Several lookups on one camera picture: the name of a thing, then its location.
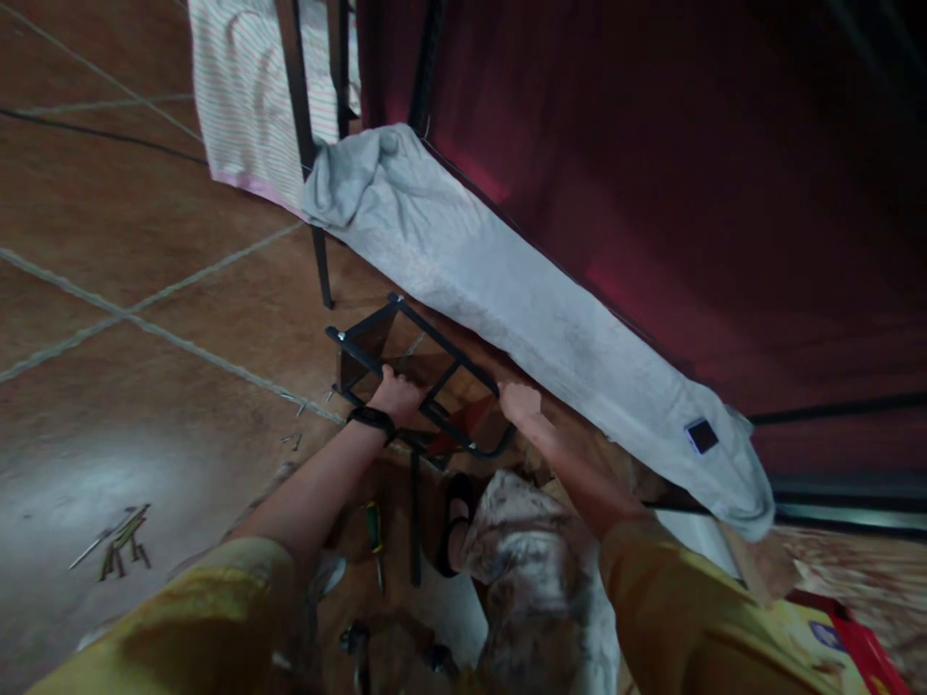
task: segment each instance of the yellow shirt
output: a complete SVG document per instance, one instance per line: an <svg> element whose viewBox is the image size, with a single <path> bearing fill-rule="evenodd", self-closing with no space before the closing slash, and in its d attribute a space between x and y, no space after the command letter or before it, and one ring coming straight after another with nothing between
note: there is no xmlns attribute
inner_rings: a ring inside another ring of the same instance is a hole
<svg viewBox="0 0 927 695"><path fill-rule="evenodd" d="M613 528L600 570L641 693L831 692L780 649L744 589L656 521ZM221 545L29 693L260 692L294 582L277 543ZM472 673L457 689L481 690Z"/></svg>

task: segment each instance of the smartphone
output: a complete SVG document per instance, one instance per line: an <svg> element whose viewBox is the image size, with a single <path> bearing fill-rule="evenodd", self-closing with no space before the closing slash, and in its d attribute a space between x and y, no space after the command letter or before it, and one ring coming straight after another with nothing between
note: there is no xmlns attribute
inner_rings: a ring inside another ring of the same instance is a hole
<svg viewBox="0 0 927 695"><path fill-rule="evenodd" d="M686 438L699 456L704 455L717 444L717 434L705 418L696 420L686 427Z"/></svg>

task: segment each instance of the person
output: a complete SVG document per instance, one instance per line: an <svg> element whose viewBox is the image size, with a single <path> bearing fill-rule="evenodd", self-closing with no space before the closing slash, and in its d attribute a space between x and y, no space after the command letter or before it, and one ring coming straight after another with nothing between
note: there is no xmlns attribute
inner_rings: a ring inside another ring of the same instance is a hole
<svg viewBox="0 0 927 695"><path fill-rule="evenodd" d="M423 398L384 366L368 405L400 428ZM503 383L500 402L578 515L506 471L479 501L465 477L451 482L435 566L487 585L490 626L459 691L614 693L620 638L641 693L830 692L779 647L745 590L557 431L538 391ZM349 421L227 541L30 693L260 692L299 587L386 440Z"/></svg>

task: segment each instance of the pink striped cloth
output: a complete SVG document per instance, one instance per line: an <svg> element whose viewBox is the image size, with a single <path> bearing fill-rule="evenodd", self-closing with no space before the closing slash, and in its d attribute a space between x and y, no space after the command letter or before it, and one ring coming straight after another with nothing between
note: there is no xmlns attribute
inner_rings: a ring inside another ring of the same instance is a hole
<svg viewBox="0 0 927 695"><path fill-rule="evenodd" d="M302 176L273 0L189 0L193 86L215 181L299 212ZM312 132L338 140L325 2L300 0ZM349 29L351 109L360 114L357 27Z"/></svg>

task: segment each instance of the red wall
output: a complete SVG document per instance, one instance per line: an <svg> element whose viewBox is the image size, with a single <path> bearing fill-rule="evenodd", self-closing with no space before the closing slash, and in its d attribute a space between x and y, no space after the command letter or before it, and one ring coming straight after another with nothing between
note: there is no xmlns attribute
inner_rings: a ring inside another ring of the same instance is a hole
<svg viewBox="0 0 927 695"><path fill-rule="evenodd" d="M360 3L372 125L407 118L423 8ZM428 136L525 238L745 414L927 389L922 153L823 9L528 8L449 3ZM927 468L925 435L754 441L777 472Z"/></svg>

